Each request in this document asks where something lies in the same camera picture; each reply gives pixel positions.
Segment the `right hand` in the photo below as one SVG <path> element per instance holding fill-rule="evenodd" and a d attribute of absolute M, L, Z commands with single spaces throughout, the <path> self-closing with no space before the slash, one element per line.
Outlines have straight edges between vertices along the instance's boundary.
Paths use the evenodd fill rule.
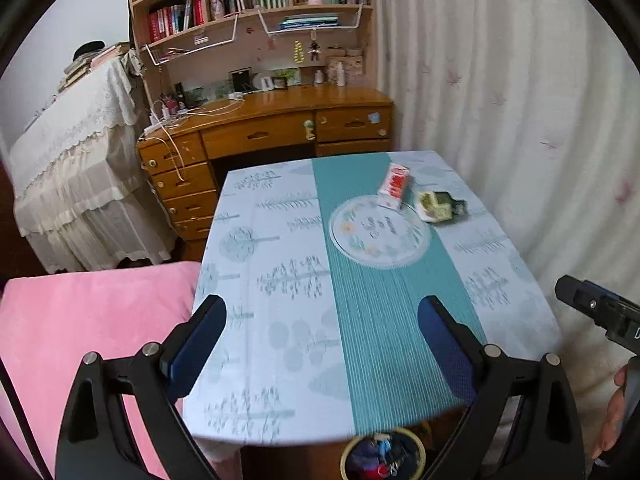
<path fill-rule="evenodd" d="M 617 390 L 612 395 L 602 426 L 594 439 L 590 456 L 593 460 L 603 452 L 610 450 L 620 435 L 620 425 L 625 416 L 625 387 L 628 366 L 624 365 L 614 376 L 614 384 Z"/>

